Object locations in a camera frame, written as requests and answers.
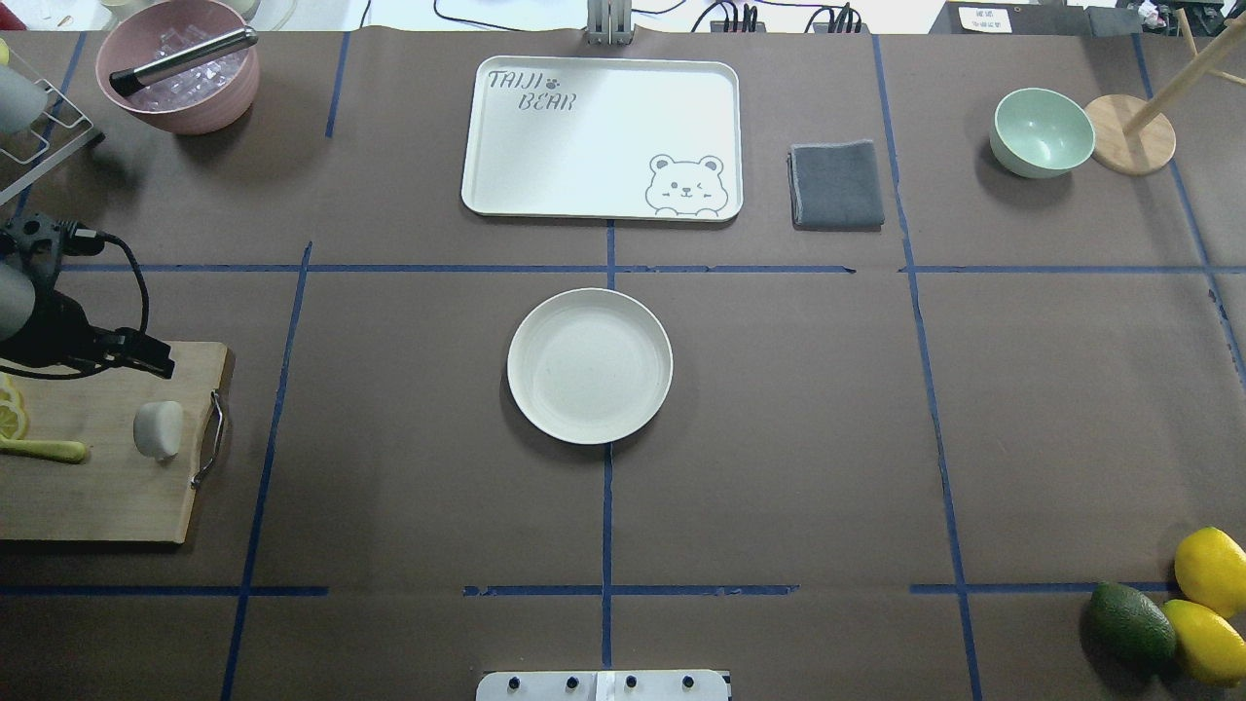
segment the mint green bowl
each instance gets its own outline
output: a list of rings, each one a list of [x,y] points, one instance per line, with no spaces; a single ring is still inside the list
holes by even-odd
[[[1055,177],[1094,152],[1094,126],[1077,102],[1044,87],[1023,87],[996,106],[991,151],[1022,177]]]

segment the gray cup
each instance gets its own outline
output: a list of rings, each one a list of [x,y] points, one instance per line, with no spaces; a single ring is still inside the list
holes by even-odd
[[[49,95],[9,66],[0,66],[0,133],[17,133],[44,113]]]

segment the bear drawing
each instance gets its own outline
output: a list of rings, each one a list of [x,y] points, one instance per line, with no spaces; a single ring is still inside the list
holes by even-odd
[[[649,161],[653,181],[644,199],[654,214],[716,217],[726,207],[723,161],[705,156],[700,161],[677,161],[659,153]]]

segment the dish rack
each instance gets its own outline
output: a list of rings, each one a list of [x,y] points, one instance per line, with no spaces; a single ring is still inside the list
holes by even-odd
[[[4,187],[0,204],[16,197],[78,148],[103,139],[100,127],[15,51],[9,54],[9,67],[30,78],[52,98],[30,128],[0,134],[0,187]]]

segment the lemon slice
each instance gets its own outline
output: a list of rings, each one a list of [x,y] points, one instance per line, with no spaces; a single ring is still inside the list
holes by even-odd
[[[21,393],[12,386],[9,376],[0,374],[0,402],[11,402],[21,407]]]
[[[26,412],[12,402],[0,402],[0,436],[11,440],[26,436]]]

